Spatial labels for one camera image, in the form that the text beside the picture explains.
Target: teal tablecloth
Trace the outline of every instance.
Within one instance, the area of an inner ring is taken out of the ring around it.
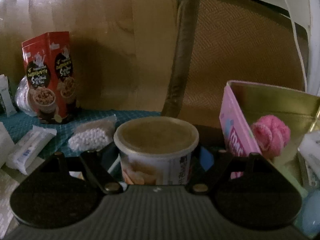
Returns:
[[[3,122],[14,143],[18,142],[22,138],[22,136],[24,136],[29,130],[31,130],[33,124],[42,127],[55,128],[57,130],[57,136],[55,136],[39,154],[39,157],[45,159],[56,151],[63,152],[66,157],[79,155],[79,153],[72,152],[68,148],[68,139],[72,136],[74,127],[76,127],[80,123],[105,118],[113,114],[115,114],[118,119],[116,127],[131,119],[160,115],[159,112],[147,111],[81,110],[73,121],[67,124],[57,125],[40,124],[37,117],[30,117],[23,112],[18,112],[17,114],[10,117],[0,115],[0,122]]]

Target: pink box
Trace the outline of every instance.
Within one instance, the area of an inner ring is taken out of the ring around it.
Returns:
[[[257,141],[255,140],[251,129],[240,109],[237,99],[233,94],[230,86],[232,82],[239,81],[227,82],[227,85],[224,88],[219,116],[226,148],[234,156],[248,156],[251,152],[261,154]],[[242,172],[234,172],[231,175],[231,178],[238,178],[241,175]]]

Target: rolled pink cloth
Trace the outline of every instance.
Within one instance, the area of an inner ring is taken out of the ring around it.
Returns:
[[[290,141],[290,128],[274,115],[261,117],[251,130],[266,159],[279,156]]]

